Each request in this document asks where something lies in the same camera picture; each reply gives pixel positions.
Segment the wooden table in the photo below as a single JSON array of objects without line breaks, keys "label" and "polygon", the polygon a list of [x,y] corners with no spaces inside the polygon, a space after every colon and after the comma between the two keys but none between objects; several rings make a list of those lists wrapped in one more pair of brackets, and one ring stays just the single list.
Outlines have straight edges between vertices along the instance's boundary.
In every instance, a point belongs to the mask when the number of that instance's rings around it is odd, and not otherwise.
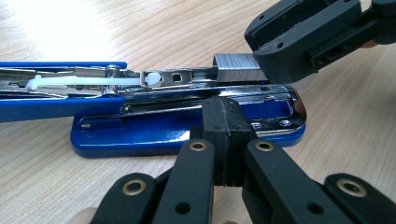
[{"label": "wooden table", "polygon": [[[1,1],[0,60],[125,61],[133,70],[208,66],[214,53],[250,52],[246,28],[275,3],[66,2]],[[395,45],[359,49],[300,91],[307,129],[286,151],[313,179],[356,175],[396,201],[395,52]],[[65,223],[98,206],[123,175],[157,176],[175,161],[81,158],[69,141],[71,124],[71,118],[0,124],[0,223]],[[250,222],[241,189],[215,194],[214,223]]]}]

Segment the blue stapler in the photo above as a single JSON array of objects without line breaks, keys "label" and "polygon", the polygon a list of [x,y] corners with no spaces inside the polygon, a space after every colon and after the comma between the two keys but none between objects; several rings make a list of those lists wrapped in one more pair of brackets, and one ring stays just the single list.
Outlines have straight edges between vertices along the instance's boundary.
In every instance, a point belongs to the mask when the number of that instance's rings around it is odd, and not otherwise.
[{"label": "blue stapler", "polygon": [[213,66],[131,71],[126,63],[0,63],[0,121],[74,117],[71,142],[89,158],[177,154],[201,125],[201,103],[229,97],[259,137],[297,143],[306,114],[289,85],[270,84],[252,54]]}]

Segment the blue plastic handle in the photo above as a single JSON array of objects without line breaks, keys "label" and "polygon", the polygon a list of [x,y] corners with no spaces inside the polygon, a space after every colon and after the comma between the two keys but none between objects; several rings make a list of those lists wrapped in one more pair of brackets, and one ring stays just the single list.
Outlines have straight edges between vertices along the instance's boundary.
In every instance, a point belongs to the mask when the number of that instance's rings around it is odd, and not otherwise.
[{"label": "blue plastic handle", "polygon": [[[125,62],[0,62],[0,67],[106,67],[110,64],[126,68]],[[0,122],[52,119],[78,115],[115,115],[124,104],[122,97],[71,99],[4,99],[0,100]]]},{"label": "blue plastic handle", "polygon": [[127,67],[125,62],[0,62],[0,67],[106,67],[111,64]]}]

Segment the rivet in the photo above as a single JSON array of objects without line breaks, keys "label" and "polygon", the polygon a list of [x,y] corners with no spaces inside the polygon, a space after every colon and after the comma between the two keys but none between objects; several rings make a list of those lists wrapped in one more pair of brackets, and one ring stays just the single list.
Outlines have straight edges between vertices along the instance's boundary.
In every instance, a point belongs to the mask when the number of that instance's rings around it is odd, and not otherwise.
[{"label": "rivet", "polygon": [[367,190],[362,185],[350,179],[339,179],[337,187],[353,197],[362,198],[367,195]]},{"label": "rivet", "polygon": [[250,125],[253,127],[253,129],[260,129],[262,127],[262,124],[259,122],[252,122]]},{"label": "rivet", "polygon": [[122,187],[122,192],[129,196],[137,195],[146,188],[146,182],[141,179],[130,180],[124,184]]},{"label": "rivet", "polygon": [[81,124],[81,128],[91,128],[91,124],[83,123],[83,124]]},{"label": "rivet", "polygon": [[256,143],[256,148],[261,151],[272,151],[274,146],[269,142],[260,141]]},{"label": "rivet", "polygon": [[190,144],[190,149],[194,151],[204,151],[206,149],[206,144],[203,142],[193,142]]},{"label": "rivet", "polygon": [[288,120],[288,119],[282,119],[279,122],[279,125],[282,126],[282,127],[289,127],[291,125],[291,121]]},{"label": "rivet", "polygon": [[131,109],[131,106],[130,106],[130,105],[126,105],[123,109],[126,110],[126,111],[128,111],[128,110]]}]

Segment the black bracket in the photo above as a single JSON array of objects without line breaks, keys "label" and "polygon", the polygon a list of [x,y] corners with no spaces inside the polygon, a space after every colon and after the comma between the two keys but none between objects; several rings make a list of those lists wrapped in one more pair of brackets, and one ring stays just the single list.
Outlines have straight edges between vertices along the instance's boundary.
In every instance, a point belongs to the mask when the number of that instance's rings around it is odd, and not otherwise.
[{"label": "black bracket", "polygon": [[396,1],[282,0],[259,15],[245,39],[272,83],[293,83],[361,48],[396,41]]},{"label": "black bracket", "polygon": [[205,100],[203,118],[172,169],[119,179],[92,223],[211,223],[213,186],[243,187],[254,223],[396,222],[396,204],[363,180],[310,179],[280,146],[257,138],[236,101]]}]

